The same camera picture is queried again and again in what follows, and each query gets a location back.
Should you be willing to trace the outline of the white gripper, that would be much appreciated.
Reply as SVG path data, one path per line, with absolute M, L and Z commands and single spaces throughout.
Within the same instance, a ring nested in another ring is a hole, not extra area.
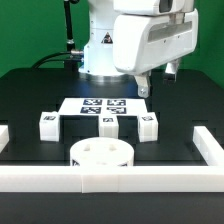
M 138 95 L 147 98 L 150 75 L 143 72 L 167 63 L 163 81 L 175 83 L 180 58 L 195 50 L 197 33 L 197 10 L 186 13 L 181 24 L 171 23 L 169 15 L 119 15 L 113 32 L 114 66 L 120 72 L 138 75 Z

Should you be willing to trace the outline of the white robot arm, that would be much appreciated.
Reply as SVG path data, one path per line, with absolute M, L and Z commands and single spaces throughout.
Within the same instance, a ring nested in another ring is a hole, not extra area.
M 195 0 L 88 0 L 90 37 L 79 72 L 98 83 L 135 78 L 148 97 L 151 71 L 165 67 L 164 81 L 176 81 L 181 58 L 197 44 Z

